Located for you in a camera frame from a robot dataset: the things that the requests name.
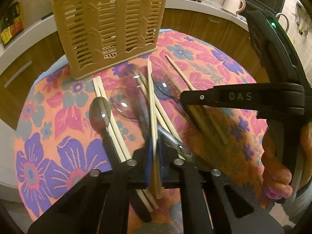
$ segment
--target yellow plastic basket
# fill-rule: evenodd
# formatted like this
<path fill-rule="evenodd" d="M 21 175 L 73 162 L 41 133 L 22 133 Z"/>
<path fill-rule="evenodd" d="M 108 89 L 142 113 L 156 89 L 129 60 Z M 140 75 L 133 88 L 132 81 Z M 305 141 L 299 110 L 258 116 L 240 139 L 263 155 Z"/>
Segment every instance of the yellow plastic basket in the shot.
<path fill-rule="evenodd" d="M 75 80 L 155 51 L 166 0 L 52 0 Z"/>

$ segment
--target round table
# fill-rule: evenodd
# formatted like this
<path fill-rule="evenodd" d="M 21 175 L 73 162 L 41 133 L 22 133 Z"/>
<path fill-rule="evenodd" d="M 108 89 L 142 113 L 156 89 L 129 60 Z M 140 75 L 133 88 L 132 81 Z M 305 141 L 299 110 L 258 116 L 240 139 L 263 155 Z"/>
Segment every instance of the round table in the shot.
<path fill-rule="evenodd" d="M 65 65 L 32 87 L 18 122 L 14 148 L 18 189 L 33 220 L 90 170 L 111 169 L 100 135 L 89 121 L 89 106 L 96 96 L 92 78 L 101 76 L 110 97 L 115 88 L 127 87 L 135 67 L 146 74 L 149 57 L 153 70 L 171 73 L 180 88 L 187 89 L 166 59 L 167 54 L 198 90 L 222 84 L 255 83 L 228 55 L 186 34 L 161 32 L 157 46 L 158 50 L 152 54 L 81 81 L 74 81 L 69 65 Z M 220 160 L 215 158 L 213 151 L 203 152 L 203 145 L 209 142 L 205 142 L 202 134 L 181 115 L 175 102 L 169 98 L 160 101 L 186 146 L 211 161 L 261 203 L 265 201 L 261 192 L 264 169 L 261 142 L 267 127 L 265 120 L 256 119 L 255 111 L 209 108 L 228 138 L 228 144 L 218 152 L 224 156 Z M 141 148 L 144 140 L 138 124 L 115 111 L 113 114 L 130 152 Z M 130 208 L 128 233 L 183 232 L 179 190 L 168 189 L 163 194 L 162 199 L 156 200 L 159 209 L 151 213 L 151 223 L 141 223 Z"/>

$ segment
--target floral tablecloth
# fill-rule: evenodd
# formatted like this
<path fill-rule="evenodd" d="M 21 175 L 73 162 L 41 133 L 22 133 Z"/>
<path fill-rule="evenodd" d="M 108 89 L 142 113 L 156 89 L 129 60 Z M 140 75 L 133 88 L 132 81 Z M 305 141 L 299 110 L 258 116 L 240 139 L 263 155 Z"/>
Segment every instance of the floral tablecloth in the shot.
<path fill-rule="evenodd" d="M 196 38 L 176 31 L 162 32 L 157 46 L 158 50 L 152 54 L 78 82 L 71 78 L 69 65 L 65 65 L 32 87 L 18 122 L 14 148 L 18 189 L 33 220 L 90 170 L 111 169 L 100 136 L 89 121 L 89 106 L 96 96 L 93 77 L 101 76 L 109 97 L 115 88 L 129 85 L 135 67 L 146 73 L 149 57 L 153 70 L 171 73 L 176 83 L 187 89 L 165 58 L 168 54 L 198 90 L 222 84 L 255 83 L 236 61 Z M 265 120 L 256 119 L 255 111 L 209 108 L 229 141 L 218 152 L 224 158 L 218 160 L 213 150 L 202 150 L 205 139 L 181 115 L 175 102 L 162 98 L 161 104 L 189 148 L 212 161 L 259 200 L 264 169 L 261 142 L 267 127 Z M 138 124 L 113 113 L 129 150 L 133 152 L 140 148 L 144 141 Z M 179 190 L 164 190 L 163 194 L 162 199 L 156 200 L 160 208 L 151 213 L 151 223 L 141 223 L 130 208 L 128 233 L 183 232 Z"/>

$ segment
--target hand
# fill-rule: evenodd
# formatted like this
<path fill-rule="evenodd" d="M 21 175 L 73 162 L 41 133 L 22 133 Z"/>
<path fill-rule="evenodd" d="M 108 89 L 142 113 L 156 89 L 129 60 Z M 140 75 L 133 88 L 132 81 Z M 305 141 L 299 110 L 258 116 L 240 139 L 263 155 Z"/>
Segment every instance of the hand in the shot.
<path fill-rule="evenodd" d="M 299 189 L 304 187 L 312 176 L 312 123 L 305 125 L 301 129 L 300 143 L 306 154 L 306 163 L 303 169 L 302 178 L 300 181 Z M 292 194 L 292 187 L 289 185 L 291 181 L 290 170 L 282 165 L 282 163 L 275 156 L 275 146 L 273 139 L 267 128 L 262 146 L 264 153 L 261 161 L 264 165 L 263 172 L 263 188 L 266 195 L 270 199 L 279 200 L 281 198 L 288 198 Z"/>

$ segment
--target kettle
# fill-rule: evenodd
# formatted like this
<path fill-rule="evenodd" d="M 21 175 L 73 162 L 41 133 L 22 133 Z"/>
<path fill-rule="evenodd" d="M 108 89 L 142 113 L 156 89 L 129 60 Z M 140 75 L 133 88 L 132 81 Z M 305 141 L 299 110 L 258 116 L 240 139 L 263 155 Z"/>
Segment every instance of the kettle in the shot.
<path fill-rule="evenodd" d="M 245 0 L 224 0 L 222 9 L 234 14 L 242 12 L 246 8 Z"/>

